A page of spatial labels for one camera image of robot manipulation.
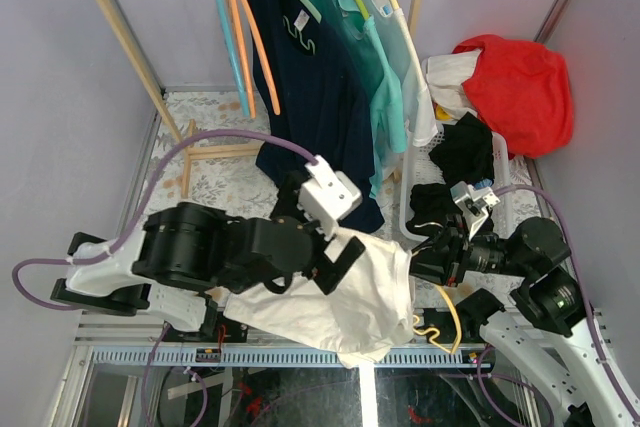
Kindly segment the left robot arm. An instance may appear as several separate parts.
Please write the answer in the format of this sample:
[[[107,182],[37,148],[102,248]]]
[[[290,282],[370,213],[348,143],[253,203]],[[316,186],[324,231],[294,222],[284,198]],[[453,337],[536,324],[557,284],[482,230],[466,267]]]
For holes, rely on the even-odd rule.
[[[181,202],[150,215],[122,244],[75,234],[72,269],[51,298],[112,316],[139,312],[163,320],[175,341],[211,341],[222,334],[215,287],[234,294],[263,287],[285,294],[297,277],[328,295],[365,251],[350,237],[337,253],[340,220],[362,201],[342,173],[287,175],[269,218],[243,218]]]

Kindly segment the pale yellow wavy hanger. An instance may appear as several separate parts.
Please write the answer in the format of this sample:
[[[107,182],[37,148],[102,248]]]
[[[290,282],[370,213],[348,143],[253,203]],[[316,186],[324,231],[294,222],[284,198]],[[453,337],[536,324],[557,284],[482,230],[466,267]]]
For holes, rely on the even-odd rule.
[[[411,250],[411,256],[416,257],[419,253],[426,250],[428,247],[432,247],[433,244],[437,241],[437,239],[444,233],[445,227],[441,224],[434,223],[434,226],[439,228],[439,231],[430,236],[428,239],[420,243],[418,246],[414,247]],[[426,339],[427,343],[440,349],[448,355],[454,355],[458,352],[461,341],[462,341],[462,325],[460,321],[460,317],[458,311],[451,300],[449,294],[444,290],[444,288],[440,285],[435,286],[436,291],[439,293],[440,297],[445,301],[448,311],[452,317],[454,328],[455,328],[455,337],[450,347],[446,347],[445,345],[439,343],[437,339],[441,335],[441,330],[438,327],[430,326],[425,328],[419,328],[418,322],[420,320],[417,314],[413,315],[413,323],[412,323],[412,331],[414,334],[418,336],[422,336]]]

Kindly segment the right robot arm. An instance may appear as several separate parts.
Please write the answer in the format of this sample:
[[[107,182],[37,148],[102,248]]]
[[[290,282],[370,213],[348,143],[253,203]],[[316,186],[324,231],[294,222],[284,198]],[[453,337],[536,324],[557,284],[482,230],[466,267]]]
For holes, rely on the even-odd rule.
[[[412,251],[410,273],[436,287],[461,284],[468,272],[515,276],[510,292],[520,315],[556,351],[531,339],[504,304],[481,288],[459,302],[450,321],[434,309],[415,317],[429,342],[483,342],[506,357],[546,401],[555,426],[636,426],[639,399],[611,357],[578,281],[562,268],[571,250],[556,223],[531,217],[507,238],[469,235],[465,221],[449,218]]]

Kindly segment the white t shirt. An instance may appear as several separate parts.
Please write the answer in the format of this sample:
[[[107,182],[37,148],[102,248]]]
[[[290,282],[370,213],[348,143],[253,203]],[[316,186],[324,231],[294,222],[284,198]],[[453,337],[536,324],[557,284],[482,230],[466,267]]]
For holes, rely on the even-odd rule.
[[[338,354],[347,368],[361,363],[378,362],[395,346],[402,346],[413,338],[413,302],[409,281],[410,253],[395,241],[341,228],[336,233],[341,247],[349,235],[357,237],[365,246],[364,254],[347,272],[337,288],[323,294],[311,280],[297,275],[283,294],[269,292],[264,286],[253,287],[227,298],[223,315],[240,322],[266,326],[276,322],[317,319],[335,322],[339,327],[368,328],[369,335],[383,337],[373,346],[365,344],[364,351],[330,351]]]

